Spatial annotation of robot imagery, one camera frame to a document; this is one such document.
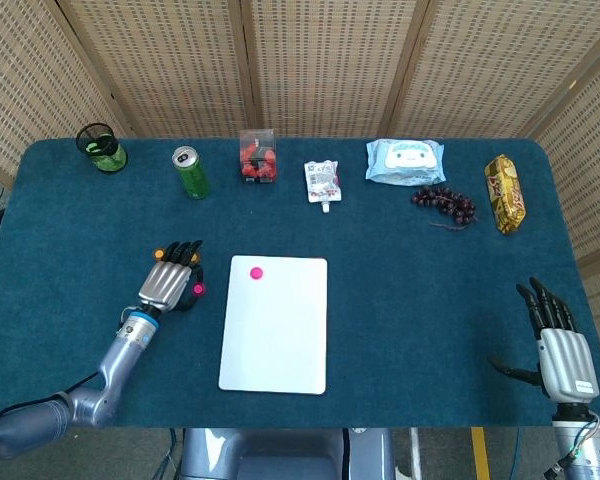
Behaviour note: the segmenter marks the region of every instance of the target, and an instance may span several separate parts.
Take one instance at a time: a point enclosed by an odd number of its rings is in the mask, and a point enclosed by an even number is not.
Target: grape bunch
[[[453,217],[458,225],[465,227],[477,220],[476,206],[471,199],[461,193],[453,193],[448,187],[423,187],[411,197],[411,203],[420,207],[436,207],[441,214]]]

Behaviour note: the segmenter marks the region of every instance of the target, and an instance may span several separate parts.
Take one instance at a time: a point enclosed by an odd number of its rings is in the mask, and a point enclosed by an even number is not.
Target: gray floor
[[[0,199],[5,205],[8,192]],[[472,480],[476,478],[469,429],[420,430],[423,474],[426,480]],[[507,479],[511,468],[516,429],[492,428],[486,431],[487,453],[492,479]],[[526,428],[520,448],[516,478],[542,478],[556,460],[557,451],[550,428]],[[0,462],[0,479],[92,480],[151,479],[169,446],[168,430],[119,429],[72,430],[62,441]],[[180,458],[180,444],[174,463]],[[410,474],[407,430],[394,431],[396,462]],[[173,468],[165,478],[171,479]]]

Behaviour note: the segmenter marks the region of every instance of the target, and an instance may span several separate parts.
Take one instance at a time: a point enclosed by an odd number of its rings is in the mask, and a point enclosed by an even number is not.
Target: gold wrapper
[[[515,232],[527,213],[516,166],[505,155],[498,155],[485,167],[484,174],[498,230],[504,234]]]

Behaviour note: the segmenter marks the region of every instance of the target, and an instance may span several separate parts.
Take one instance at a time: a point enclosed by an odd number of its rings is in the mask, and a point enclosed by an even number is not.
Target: can lid
[[[173,152],[171,161],[176,167],[190,167],[191,165],[195,165],[198,161],[198,152],[192,147],[178,147],[175,152]]]

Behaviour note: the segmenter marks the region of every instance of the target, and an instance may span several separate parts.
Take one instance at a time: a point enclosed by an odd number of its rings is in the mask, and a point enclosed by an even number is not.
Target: green cup
[[[127,164],[127,152],[118,143],[111,127],[104,123],[91,123],[80,130],[76,146],[102,173],[119,172]]]

